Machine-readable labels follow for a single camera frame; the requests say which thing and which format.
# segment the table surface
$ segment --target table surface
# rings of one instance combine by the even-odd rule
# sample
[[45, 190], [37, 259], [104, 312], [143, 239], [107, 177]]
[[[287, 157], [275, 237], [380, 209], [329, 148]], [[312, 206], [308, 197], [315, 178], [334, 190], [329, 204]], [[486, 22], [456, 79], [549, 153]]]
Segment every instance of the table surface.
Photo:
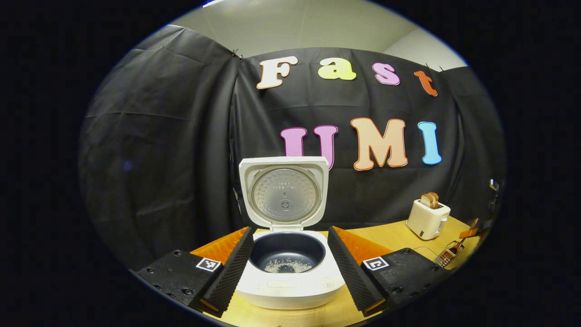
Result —
[[[349, 231], [393, 251], [409, 247], [424, 257], [434, 260], [451, 241], [458, 240], [458, 235], [468, 229], [468, 225], [449, 217], [440, 236], [429, 241], [424, 241], [414, 234], [406, 226], [406, 221], [367, 228], [350, 229]], [[327, 231], [320, 233], [325, 237], [328, 235]], [[466, 239], [463, 243], [464, 250], [460, 252], [452, 263], [446, 266], [446, 269], [452, 269], [465, 262], [476, 247], [478, 239], [479, 237]], [[363, 317], [363, 314], [357, 311], [347, 286], [343, 285], [329, 303], [318, 308], [306, 310], [273, 310], [260, 308], [249, 303], [235, 292], [230, 301], [230, 305], [228, 306], [228, 310], [226, 310], [222, 315], [222, 318], [218, 320], [239, 327], [343, 327], [371, 317], [373, 317], [373, 315], [370, 317]]]

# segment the letter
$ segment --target letter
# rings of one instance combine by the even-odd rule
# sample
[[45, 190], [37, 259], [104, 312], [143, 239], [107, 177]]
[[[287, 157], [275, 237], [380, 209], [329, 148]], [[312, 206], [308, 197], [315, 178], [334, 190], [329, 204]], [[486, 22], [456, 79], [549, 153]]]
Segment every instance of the letter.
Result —
[[376, 62], [371, 67], [373, 68], [373, 71], [377, 73], [375, 78], [380, 83], [387, 85], [398, 85], [400, 83], [399, 77], [394, 74], [396, 70], [391, 67], [391, 65]]
[[390, 154], [388, 166], [403, 167], [407, 165], [406, 146], [403, 141], [403, 129], [406, 123], [401, 119], [390, 119], [383, 136], [369, 118], [354, 118], [351, 126], [357, 130], [359, 158], [353, 167], [356, 170], [373, 168], [370, 151], [380, 167], [383, 167]]
[[442, 157], [440, 157], [437, 151], [436, 124], [432, 122], [421, 122], [418, 124], [418, 128], [424, 134], [424, 144], [426, 145], [426, 155], [422, 158], [422, 161], [426, 165], [439, 164], [442, 161]]
[[261, 61], [259, 65], [262, 66], [262, 78], [260, 79], [260, 82], [256, 84], [256, 88], [263, 89], [280, 86], [282, 80], [278, 79], [278, 74], [282, 77], [288, 76], [291, 71], [289, 63], [291, 65], [296, 65], [298, 62], [299, 60], [296, 59], [295, 56]]
[[326, 58], [321, 60], [320, 64], [322, 67], [319, 68], [319, 76], [324, 79], [352, 80], [357, 77], [357, 74], [353, 73], [351, 63], [343, 58]]
[[285, 139], [287, 157], [301, 157], [303, 155], [303, 137], [305, 135], [307, 135], [307, 130], [301, 127], [281, 131], [281, 137]]
[[339, 129], [333, 125], [321, 125], [314, 129], [316, 135], [321, 139], [321, 155], [329, 162], [329, 170], [333, 167], [333, 160], [335, 159], [335, 146], [333, 145], [333, 136], [337, 134]]
[[426, 91], [426, 93], [428, 93], [429, 95], [435, 97], [437, 96], [437, 91], [434, 90], [432, 88], [432, 86], [430, 85], [430, 83], [432, 82], [432, 79], [429, 78], [428, 76], [426, 76], [426, 73], [424, 73], [421, 70], [418, 70], [417, 72], [414, 73], [414, 75], [419, 77], [419, 81], [422, 82], [422, 86], [424, 87], [424, 90]]

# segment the black inner pot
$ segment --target black inner pot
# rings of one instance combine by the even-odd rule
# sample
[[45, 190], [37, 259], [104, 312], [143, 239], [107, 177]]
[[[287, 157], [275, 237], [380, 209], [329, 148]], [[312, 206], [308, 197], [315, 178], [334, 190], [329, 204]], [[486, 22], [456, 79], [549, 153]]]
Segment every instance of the black inner pot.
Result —
[[314, 238], [301, 233], [280, 232], [254, 241], [250, 263], [271, 273], [307, 272], [325, 257], [325, 247]]

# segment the white wall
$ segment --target white wall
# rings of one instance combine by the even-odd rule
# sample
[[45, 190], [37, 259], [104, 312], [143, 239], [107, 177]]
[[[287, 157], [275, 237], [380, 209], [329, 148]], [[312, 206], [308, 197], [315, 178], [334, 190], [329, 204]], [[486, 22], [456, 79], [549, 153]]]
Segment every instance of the white wall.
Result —
[[384, 54], [420, 63], [435, 70], [468, 66], [446, 44], [431, 33], [418, 28], [385, 49]]

